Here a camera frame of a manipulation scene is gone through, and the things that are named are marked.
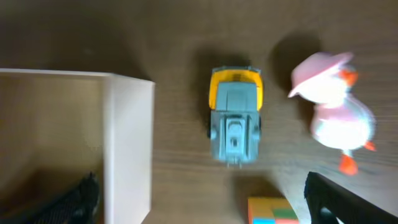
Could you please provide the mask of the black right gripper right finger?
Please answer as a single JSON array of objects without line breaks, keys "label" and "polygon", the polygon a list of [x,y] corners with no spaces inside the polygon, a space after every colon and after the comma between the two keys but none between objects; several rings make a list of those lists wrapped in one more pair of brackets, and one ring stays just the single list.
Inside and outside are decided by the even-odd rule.
[{"label": "black right gripper right finger", "polygon": [[312,224],[396,224],[397,217],[317,172],[309,172],[304,197]]}]

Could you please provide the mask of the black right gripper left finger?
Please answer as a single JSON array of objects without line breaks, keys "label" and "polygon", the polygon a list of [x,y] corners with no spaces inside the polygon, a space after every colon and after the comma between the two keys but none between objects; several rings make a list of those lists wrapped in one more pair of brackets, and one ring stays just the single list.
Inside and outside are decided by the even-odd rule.
[{"label": "black right gripper left finger", "polygon": [[66,193],[25,215],[22,224],[93,223],[100,204],[100,185],[89,173]]}]

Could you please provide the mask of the multicolour puzzle cube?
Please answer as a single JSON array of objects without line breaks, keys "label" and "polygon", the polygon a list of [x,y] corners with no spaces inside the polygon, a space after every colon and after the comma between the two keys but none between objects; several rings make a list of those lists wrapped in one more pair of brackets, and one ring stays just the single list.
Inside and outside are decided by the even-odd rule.
[{"label": "multicolour puzzle cube", "polygon": [[285,198],[249,197],[249,224],[299,224],[299,220]]}]

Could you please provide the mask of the white duck toy pink hat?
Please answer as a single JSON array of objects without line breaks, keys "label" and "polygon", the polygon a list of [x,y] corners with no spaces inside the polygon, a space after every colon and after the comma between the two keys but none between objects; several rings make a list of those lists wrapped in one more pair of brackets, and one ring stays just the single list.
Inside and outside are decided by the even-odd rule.
[{"label": "white duck toy pink hat", "polygon": [[351,94],[358,80],[357,71],[349,65],[352,58],[349,52],[312,54],[292,70],[288,94],[289,98],[298,95],[314,103],[312,137],[341,151],[339,170],[346,175],[358,172],[355,150],[376,150],[371,142],[376,127],[373,112]]}]

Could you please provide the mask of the grey yellow toy truck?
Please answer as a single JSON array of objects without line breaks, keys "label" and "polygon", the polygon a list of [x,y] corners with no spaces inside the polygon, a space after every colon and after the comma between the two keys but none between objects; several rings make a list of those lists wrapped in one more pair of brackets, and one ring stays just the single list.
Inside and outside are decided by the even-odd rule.
[{"label": "grey yellow toy truck", "polygon": [[261,71],[251,66],[214,68],[208,97],[213,158],[228,166],[253,163],[261,141]]}]

